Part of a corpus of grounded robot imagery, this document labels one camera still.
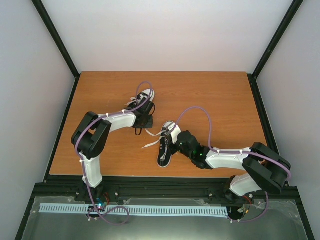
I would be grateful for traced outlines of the white lace of sneaker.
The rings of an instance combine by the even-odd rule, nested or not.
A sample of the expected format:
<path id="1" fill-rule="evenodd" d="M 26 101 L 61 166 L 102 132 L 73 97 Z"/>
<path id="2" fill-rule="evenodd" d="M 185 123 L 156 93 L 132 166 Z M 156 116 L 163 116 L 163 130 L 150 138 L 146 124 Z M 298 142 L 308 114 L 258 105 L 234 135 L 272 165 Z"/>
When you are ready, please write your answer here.
<path id="1" fill-rule="evenodd" d="M 128 103 L 126 103 L 126 106 L 129 106 L 131 104 L 140 104 L 142 103 L 144 100 L 146 100 L 148 98 L 148 95 L 146 93 L 139 93 L 136 97 L 131 97 L 130 101 Z"/>
<path id="2" fill-rule="evenodd" d="M 162 134 L 164 134 L 166 131 L 169 131 L 169 130 L 170 130 L 170 126 L 172 126 L 173 124 L 174 124 L 173 121 L 166 121 L 166 122 L 163 124 L 163 126 L 162 126 L 162 128 L 161 128 L 161 131 L 160 131 L 159 133 L 157 133 L 157 134 L 153 134 L 153 133 L 151 133 L 150 131 L 148 131 L 148 130 L 146 129 L 145 131 L 146 131 L 147 134 L 149 134 L 149 135 L 152 136 L 152 137 L 157 137 L 157 136 L 159 136 L 159 139 L 158 139 L 157 141 L 155 141 L 155 142 L 146 144 L 145 146 L 142 147 L 142 149 L 148 148 L 148 147 L 151 147 L 151 146 L 154 146 L 155 144 L 159 143 L 160 140 L 164 139 L 165 136 L 162 135 Z M 163 154 L 160 156 L 160 158 L 159 158 L 159 160 L 160 160 L 161 163 L 163 163 L 163 162 L 165 161 L 165 158 L 166 158 L 167 153 L 168 153 L 168 147 L 165 146 L 165 147 L 164 147 L 164 153 L 163 153 Z"/>

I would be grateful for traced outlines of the black canvas sneaker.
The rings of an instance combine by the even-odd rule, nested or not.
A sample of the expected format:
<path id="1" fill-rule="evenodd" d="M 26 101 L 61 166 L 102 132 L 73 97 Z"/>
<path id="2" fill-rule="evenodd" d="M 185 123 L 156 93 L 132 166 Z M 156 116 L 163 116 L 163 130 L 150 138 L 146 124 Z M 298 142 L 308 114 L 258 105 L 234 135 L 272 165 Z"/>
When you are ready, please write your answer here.
<path id="1" fill-rule="evenodd" d="M 155 91 L 149 89 L 145 89 L 135 97 L 131 97 L 130 101 L 125 104 L 125 110 L 127 111 L 138 111 L 144 112 L 153 107 L 153 100 L 155 98 Z"/>
<path id="2" fill-rule="evenodd" d="M 160 168 L 166 168 L 170 162 L 171 162 L 171 158 L 172 158 L 172 154 L 171 154 L 171 144 L 172 144 L 172 138 L 170 136 L 170 132 L 166 131 L 165 133 L 162 134 L 163 136 L 165 136 L 162 140 L 160 140 L 159 142 L 159 152 L 158 152 L 158 157 L 157 157 L 157 165 Z M 165 152 L 164 147 L 168 147 L 168 151 L 167 151 L 167 155 L 165 157 L 165 161 L 163 163 L 160 162 L 160 156 Z"/>

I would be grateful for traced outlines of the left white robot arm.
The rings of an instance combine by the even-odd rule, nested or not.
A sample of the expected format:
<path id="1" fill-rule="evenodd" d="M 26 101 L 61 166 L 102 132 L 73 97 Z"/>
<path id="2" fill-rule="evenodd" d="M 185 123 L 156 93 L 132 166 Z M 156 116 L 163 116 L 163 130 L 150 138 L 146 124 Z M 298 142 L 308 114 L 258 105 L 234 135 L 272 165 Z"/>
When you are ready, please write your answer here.
<path id="1" fill-rule="evenodd" d="M 134 101 L 119 112 L 98 115 L 89 111 L 84 115 L 71 137 L 71 143 L 80 156 L 82 179 L 89 186 L 86 195 L 92 201 L 99 201 L 104 195 L 104 188 L 99 185 L 103 180 L 100 156 L 109 133 L 123 128 L 135 130 L 151 128 L 155 109 L 152 100 L 145 99 L 139 103 Z"/>

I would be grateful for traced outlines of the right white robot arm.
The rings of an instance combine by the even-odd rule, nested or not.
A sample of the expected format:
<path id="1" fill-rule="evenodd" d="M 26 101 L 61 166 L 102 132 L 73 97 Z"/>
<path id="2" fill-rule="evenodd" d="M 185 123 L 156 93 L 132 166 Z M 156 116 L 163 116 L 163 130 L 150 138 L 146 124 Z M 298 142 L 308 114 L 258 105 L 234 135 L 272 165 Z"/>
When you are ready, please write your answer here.
<path id="1" fill-rule="evenodd" d="M 188 130 L 172 130 L 170 136 L 171 145 L 199 169 L 245 171 L 230 180 L 228 191 L 236 196 L 260 190 L 278 195 L 291 177 L 291 164 L 260 142 L 243 149 L 219 149 L 201 145 Z"/>

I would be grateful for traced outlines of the green lit circuit board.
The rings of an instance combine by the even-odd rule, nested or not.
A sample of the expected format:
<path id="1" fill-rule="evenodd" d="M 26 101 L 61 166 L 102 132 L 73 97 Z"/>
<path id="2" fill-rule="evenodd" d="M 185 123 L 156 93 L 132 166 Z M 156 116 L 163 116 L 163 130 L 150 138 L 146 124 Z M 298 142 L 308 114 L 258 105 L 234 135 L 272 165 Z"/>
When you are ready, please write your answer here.
<path id="1" fill-rule="evenodd" d="M 103 193 L 100 198 L 97 199 L 96 207 L 99 211 L 105 211 L 107 206 L 110 204 L 109 194 Z"/>

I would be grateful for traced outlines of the black aluminium frame rail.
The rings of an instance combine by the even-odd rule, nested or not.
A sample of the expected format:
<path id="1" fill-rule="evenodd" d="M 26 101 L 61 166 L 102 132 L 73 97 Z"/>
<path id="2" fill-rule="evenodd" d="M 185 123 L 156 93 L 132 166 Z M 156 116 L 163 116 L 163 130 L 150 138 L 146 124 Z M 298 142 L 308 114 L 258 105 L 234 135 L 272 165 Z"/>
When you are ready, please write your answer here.
<path id="1" fill-rule="evenodd" d="M 77 202 L 97 203 L 103 193 L 108 193 L 109 203 L 119 205 L 131 198 L 142 198 L 195 199 L 223 206 L 242 205 L 247 199 L 253 203 L 266 197 L 260 190 L 234 202 L 228 201 L 224 197 L 227 182 L 226 178 L 105 176 L 97 188 L 88 191 L 80 176 L 50 175 L 44 182 L 35 184 L 31 197 L 73 197 Z"/>

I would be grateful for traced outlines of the right black frame post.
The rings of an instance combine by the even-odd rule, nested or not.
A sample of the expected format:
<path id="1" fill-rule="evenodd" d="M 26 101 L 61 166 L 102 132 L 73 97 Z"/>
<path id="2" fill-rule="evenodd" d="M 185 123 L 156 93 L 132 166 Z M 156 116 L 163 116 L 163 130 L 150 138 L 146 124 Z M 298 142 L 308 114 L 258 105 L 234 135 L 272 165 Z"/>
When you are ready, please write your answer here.
<path id="1" fill-rule="evenodd" d="M 265 49 L 262 57 L 260 58 L 257 66 L 255 67 L 252 77 L 257 80 L 261 72 L 263 71 L 265 65 L 267 64 L 268 60 L 270 59 L 273 51 L 276 49 L 278 43 L 282 39 L 284 33 L 286 32 L 287 28 L 289 27 L 290 23 L 294 19 L 296 13 L 300 9 L 301 5 L 303 4 L 304 0 L 293 0 L 290 4 L 288 10 L 286 11 L 284 17 L 282 18 L 277 30 L 275 31 L 272 39 L 270 40 L 267 48 Z"/>

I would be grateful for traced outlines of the black frame post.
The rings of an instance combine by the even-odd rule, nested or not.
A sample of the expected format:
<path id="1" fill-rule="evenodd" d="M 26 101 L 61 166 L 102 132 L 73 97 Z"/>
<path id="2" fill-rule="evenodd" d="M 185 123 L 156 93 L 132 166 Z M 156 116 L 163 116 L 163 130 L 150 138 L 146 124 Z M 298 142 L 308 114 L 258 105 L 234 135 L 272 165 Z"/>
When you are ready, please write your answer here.
<path id="1" fill-rule="evenodd" d="M 252 77 L 257 80 L 261 72 L 263 71 L 265 65 L 267 64 L 268 60 L 270 59 L 273 51 L 276 49 L 278 43 L 282 39 L 284 33 L 286 32 L 287 28 L 289 27 L 290 23 L 294 19 L 296 13 L 300 9 L 301 5 L 303 4 L 304 0 L 293 0 L 290 4 L 288 10 L 286 11 L 284 17 L 282 18 L 277 30 L 275 31 L 272 39 L 270 40 L 267 48 L 265 49 L 262 57 L 260 58 L 257 66 L 255 67 Z"/>
<path id="2" fill-rule="evenodd" d="M 75 80 L 78 80 L 80 77 L 80 73 L 74 64 L 74 61 L 71 58 L 54 22 L 52 21 L 44 3 L 42 0 L 31 0 L 33 6 L 35 7 L 36 11 L 38 12 L 42 22 L 44 23 L 46 29 L 48 30 L 52 40 L 54 41 L 55 45 L 57 46 L 59 52 L 61 53 L 66 65 L 68 66 L 72 76 Z"/>

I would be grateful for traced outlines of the left black frame post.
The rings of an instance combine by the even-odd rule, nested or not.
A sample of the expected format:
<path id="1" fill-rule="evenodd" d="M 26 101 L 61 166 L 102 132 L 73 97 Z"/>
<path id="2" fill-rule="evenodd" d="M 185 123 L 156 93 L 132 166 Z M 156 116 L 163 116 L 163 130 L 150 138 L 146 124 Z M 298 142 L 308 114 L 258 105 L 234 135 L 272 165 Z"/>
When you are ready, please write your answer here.
<path id="1" fill-rule="evenodd" d="M 54 22 L 52 21 L 44 3 L 42 0 L 31 0 L 33 6 L 35 7 L 36 11 L 38 12 L 42 22 L 44 23 L 46 29 L 48 30 L 52 40 L 54 41 L 55 45 L 57 46 L 59 52 L 61 53 L 66 65 L 68 66 L 72 76 L 75 80 L 78 80 L 80 77 L 80 73 L 74 64 L 74 61 L 71 58 Z"/>

